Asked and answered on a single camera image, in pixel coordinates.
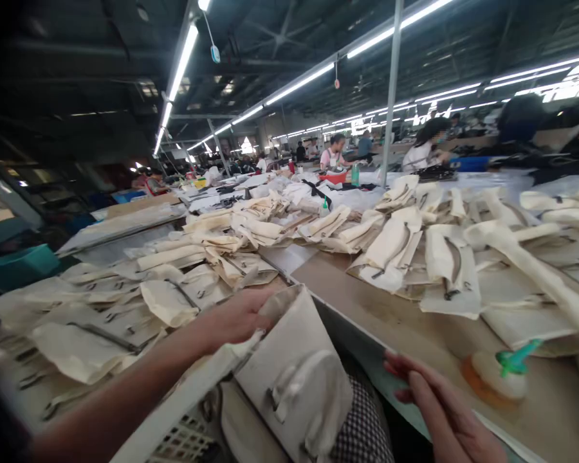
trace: white shirt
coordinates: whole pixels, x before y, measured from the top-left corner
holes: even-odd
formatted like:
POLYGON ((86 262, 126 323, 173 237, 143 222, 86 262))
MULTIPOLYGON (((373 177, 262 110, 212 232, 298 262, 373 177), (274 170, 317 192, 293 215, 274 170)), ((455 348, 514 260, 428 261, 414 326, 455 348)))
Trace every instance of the white shirt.
POLYGON ((262 174, 263 174, 263 173, 266 172, 266 166, 267 166, 266 160, 265 160, 265 159, 260 159, 260 160, 258 161, 256 167, 257 167, 259 170, 261 170, 261 171, 262 171, 262 174))
POLYGON ((438 164, 441 164, 441 161, 437 159, 435 155, 432 156, 431 143, 428 141, 422 146, 411 147, 410 150, 405 153, 401 166, 404 172, 411 174, 418 169, 438 164))

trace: tag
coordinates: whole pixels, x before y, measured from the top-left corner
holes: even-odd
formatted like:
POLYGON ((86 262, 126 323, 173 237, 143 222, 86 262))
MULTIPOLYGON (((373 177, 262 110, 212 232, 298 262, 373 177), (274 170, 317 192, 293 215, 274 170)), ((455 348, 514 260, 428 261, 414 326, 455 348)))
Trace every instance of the tag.
POLYGON ((212 55, 212 60, 219 64, 221 62, 221 54, 219 53, 219 49, 216 45, 210 47, 210 54, 212 55))

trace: teal bin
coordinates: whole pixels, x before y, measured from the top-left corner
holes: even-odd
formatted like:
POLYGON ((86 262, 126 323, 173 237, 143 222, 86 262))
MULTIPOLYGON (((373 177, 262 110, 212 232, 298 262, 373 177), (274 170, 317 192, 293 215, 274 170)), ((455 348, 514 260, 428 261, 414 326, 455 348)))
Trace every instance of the teal bin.
POLYGON ((0 257, 0 291, 5 293, 50 276, 60 261, 47 244, 0 257))

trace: red basket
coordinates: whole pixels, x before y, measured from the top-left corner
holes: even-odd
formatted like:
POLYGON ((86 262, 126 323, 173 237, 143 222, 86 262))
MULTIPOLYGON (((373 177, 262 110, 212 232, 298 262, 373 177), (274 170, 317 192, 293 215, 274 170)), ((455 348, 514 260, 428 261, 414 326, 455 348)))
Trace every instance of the red basket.
POLYGON ((337 183, 343 183, 346 177, 347 172, 342 172, 341 174, 333 176, 320 176, 320 180, 328 180, 330 183, 334 183, 336 185, 337 183))

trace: checkered fabric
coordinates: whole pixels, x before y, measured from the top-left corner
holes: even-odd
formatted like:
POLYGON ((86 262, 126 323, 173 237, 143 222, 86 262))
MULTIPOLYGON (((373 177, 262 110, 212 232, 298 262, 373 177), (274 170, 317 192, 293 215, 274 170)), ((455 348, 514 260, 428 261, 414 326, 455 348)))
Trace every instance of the checkered fabric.
POLYGON ((364 385, 348 374, 354 391, 352 408, 336 437, 330 459, 335 463, 394 463, 374 400, 364 385))

